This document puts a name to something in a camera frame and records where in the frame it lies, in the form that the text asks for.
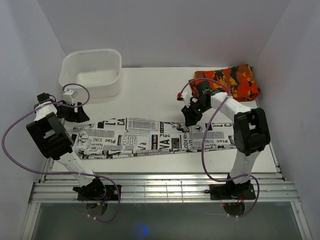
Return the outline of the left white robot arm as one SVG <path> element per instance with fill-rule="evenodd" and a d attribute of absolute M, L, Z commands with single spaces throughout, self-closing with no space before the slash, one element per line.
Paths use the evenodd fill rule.
<path fill-rule="evenodd" d="M 55 99 L 48 93 L 37 96 L 38 104 L 34 106 L 36 117 L 26 125 L 26 129 L 38 149 L 46 158 L 51 158 L 63 165 L 69 172 L 75 172 L 78 186 L 73 191 L 89 200 L 101 200 L 106 196 L 106 187 L 94 172 L 86 168 L 74 152 L 74 139 L 65 129 L 60 119 L 68 122 L 83 123 L 90 120 L 82 103 L 78 110 L 61 105 L 54 105 Z"/>

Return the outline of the newspaper print trousers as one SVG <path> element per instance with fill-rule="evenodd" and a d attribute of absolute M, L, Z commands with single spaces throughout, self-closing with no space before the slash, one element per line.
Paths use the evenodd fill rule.
<path fill-rule="evenodd" d="M 234 149 L 232 123 L 155 121 L 143 118 L 112 118 L 91 124 L 76 125 L 69 134 L 73 149 L 83 160 L 116 159 L 202 150 Z"/>

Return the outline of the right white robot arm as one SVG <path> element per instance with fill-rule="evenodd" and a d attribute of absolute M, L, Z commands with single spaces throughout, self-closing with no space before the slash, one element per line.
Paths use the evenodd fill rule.
<path fill-rule="evenodd" d="M 180 91 L 177 100 L 184 102 L 182 113 L 186 127 L 197 124 L 209 109 L 223 113 L 233 124 L 233 138 L 237 149 L 231 171 L 225 179 L 215 179 L 205 193 L 211 200 L 257 200 L 259 183 L 252 184 L 254 163 L 270 143 L 271 136 L 265 111 L 250 108 L 235 100 L 231 92 L 212 88 L 208 78 L 195 79 L 196 96 Z"/>

